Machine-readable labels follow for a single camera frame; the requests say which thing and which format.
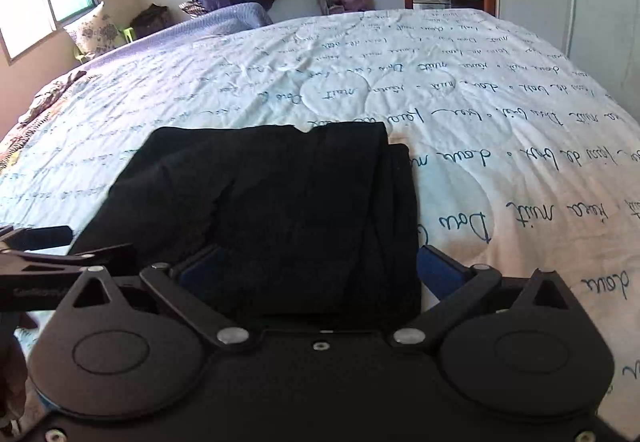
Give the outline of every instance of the hand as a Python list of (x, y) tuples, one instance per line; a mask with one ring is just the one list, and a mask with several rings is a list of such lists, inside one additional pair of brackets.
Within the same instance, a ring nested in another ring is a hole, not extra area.
[[(20, 317), (20, 328), (34, 330), (37, 323), (27, 314)], [(12, 339), (6, 360), (0, 361), (0, 410), (20, 418), (24, 414), (26, 403), (25, 383), (28, 377), (27, 364), (20, 343)]]

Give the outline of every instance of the bedspread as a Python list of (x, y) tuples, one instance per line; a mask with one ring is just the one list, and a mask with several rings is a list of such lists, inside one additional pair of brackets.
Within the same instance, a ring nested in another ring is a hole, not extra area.
[(421, 242), (509, 276), (556, 269), (615, 356), (600, 414), (640, 432), (640, 127), (558, 50), (449, 10), (203, 27), (128, 54), (91, 64), (0, 175), (0, 223), (80, 231), (161, 126), (383, 122), (411, 150)]

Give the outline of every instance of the quilt with cursive writing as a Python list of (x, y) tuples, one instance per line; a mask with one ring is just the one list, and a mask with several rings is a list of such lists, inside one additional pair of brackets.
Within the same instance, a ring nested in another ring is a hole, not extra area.
[(480, 11), (380, 11), (114, 57), (0, 175), (0, 223), (79, 232), (161, 126), (383, 122), (411, 150), (420, 241), (556, 269), (615, 356), (600, 414), (640, 433), (640, 126), (554, 47)]

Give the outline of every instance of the black bag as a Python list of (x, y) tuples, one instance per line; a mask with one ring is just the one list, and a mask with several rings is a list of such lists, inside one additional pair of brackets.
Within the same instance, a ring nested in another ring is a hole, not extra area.
[(148, 9), (140, 12), (130, 24), (138, 39), (155, 34), (174, 24), (169, 7), (159, 7), (152, 4)]

